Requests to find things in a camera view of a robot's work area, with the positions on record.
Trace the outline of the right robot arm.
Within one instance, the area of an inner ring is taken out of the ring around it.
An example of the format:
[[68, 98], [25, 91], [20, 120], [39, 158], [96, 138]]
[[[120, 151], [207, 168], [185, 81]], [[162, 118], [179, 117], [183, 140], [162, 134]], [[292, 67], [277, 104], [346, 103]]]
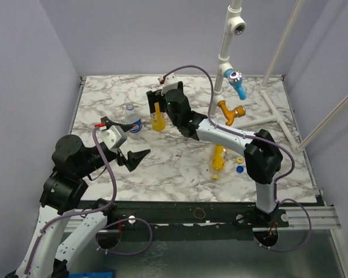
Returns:
[[181, 81], [165, 94], [157, 90], [148, 91], [146, 95], [150, 112], [156, 112], [156, 107], [159, 107], [184, 137], [221, 145], [242, 155], [247, 174], [256, 185], [256, 223], [267, 227], [276, 220], [276, 186], [273, 180], [280, 171], [283, 156], [268, 131], [261, 129], [253, 133], [212, 124], [206, 115], [191, 110]]

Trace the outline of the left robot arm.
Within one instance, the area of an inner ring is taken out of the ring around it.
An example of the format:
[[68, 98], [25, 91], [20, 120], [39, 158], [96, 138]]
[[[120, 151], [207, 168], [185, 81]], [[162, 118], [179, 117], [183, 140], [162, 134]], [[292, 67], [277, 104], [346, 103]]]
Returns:
[[85, 177], [105, 167], [112, 173], [111, 161], [137, 168], [149, 150], [129, 151], [124, 156], [120, 146], [132, 125], [101, 118], [93, 137], [102, 142], [86, 147], [74, 134], [61, 137], [52, 154], [53, 172], [45, 181], [40, 198], [39, 215], [30, 246], [20, 266], [8, 277], [68, 277], [69, 268], [86, 245], [103, 228], [119, 226], [124, 218], [117, 211], [116, 195], [111, 200], [96, 200], [86, 211], [78, 212], [80, 200], [88, 185]]

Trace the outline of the clear bottle blue label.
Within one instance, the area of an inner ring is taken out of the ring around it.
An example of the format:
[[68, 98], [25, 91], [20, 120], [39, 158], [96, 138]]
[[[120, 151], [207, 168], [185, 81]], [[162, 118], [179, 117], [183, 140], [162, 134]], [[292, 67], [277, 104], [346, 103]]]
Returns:
[[137, 113], [133, 103], [126, 104], [125, 111], [125, 122], [133, 127], [129, 130], [132, 134], [137, 134], [142, 129], [141, 117]]

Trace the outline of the blue bottle cap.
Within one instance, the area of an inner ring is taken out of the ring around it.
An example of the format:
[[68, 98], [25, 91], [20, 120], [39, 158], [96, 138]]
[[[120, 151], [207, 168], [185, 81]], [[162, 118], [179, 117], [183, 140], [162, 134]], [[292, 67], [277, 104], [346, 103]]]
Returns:
[[246, 168], [245, 168], [244, 166], [242, 166], [242, 165], [238, 165], [238, 166], [236, 167], [236, 171], [237, 171], [238, 173], [243, 173], [243, 172], [245, 172], [245, 170], [246, 170]]

